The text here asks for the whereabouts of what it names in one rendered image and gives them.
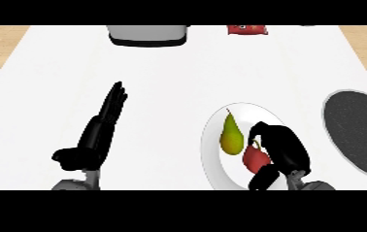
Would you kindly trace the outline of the grey and black appliance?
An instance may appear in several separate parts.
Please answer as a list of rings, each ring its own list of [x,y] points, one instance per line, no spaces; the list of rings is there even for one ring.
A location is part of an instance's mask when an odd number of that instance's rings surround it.
[[[108,31],[118,46],[161,48],[186,43],[188,25],[108,25]]]

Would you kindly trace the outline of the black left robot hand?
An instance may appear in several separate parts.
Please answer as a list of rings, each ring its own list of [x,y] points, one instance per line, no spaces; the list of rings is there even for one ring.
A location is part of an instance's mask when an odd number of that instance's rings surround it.
[[[117,82],[107,95],[99,114],[90,119],[83,130],[79,145],[58,149],[52,159],[65,171],[96,171],[107,160],[114,139],[115,125],[129,99],[123,83]]]

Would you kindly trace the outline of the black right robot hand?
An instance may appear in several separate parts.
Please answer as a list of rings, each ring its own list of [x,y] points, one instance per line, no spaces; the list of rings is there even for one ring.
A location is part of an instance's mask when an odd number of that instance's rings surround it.
[[[267,190],[281,175],[288,178],[289,190],[300,190],[303,178],[310,174],[310,156],[307,149],[292,132],[284,125],[270,125],[260,121],[250,130],[248,144],[261,137],[261,146],[267,150],[272,163],[267,163],[253,177],[248,188]]]

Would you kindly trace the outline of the green yellow pear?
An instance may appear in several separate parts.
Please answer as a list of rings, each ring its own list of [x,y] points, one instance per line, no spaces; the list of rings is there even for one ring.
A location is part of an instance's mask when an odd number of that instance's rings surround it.
[[[236,125],[233,113],[229,113],[225,120],[225,127],[220,137],[220,145],[226,154],[238,155],[244,149],[244,134]]]

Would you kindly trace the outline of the dark grey pan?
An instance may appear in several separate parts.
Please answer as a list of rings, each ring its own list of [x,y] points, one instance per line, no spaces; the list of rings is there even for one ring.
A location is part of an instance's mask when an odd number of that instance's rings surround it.
[[[367,93],[335,92],[325,103],[323,119],[342,157],[367,174]]]

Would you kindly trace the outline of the red bell pepper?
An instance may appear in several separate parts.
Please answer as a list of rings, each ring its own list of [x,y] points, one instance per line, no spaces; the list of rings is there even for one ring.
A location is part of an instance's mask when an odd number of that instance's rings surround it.
[[[256,146],[248,146],[245,149],[242,163],[253,174],[257,174],[261,167],[272,163],[269,154],[261,150],[257,140],[253,140]]]

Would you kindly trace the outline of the red packet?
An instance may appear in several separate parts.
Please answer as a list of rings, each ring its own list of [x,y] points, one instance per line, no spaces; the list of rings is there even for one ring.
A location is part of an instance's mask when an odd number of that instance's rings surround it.
[[[264,25],[229,25],[229,33],[238,35],[267,35],[267,27]]]

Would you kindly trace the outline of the white plate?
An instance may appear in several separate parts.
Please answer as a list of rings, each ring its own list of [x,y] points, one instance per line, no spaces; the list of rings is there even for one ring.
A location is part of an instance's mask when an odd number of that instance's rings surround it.
[[[244,149],[238,155],[226,154],[220,145],[225,120],[229,113],[235,115],[236,125],[244,134]],[[256,174],[247,169],[242,157],[247,147],[256,146],[256,143],[253,145],[248,144],[248,138],[251,127],[260,121],[270,125],[285,125],[279,117],[266,108],[250,103],[229,105],[208,120],[201,140],[201,157],[208,181],[219,190],[251,190],[248,185]],[[261,137],[257,136],[254,140],[258,141],[261,146]],[[289,190],[285,175],[279,176],[267,190]]]

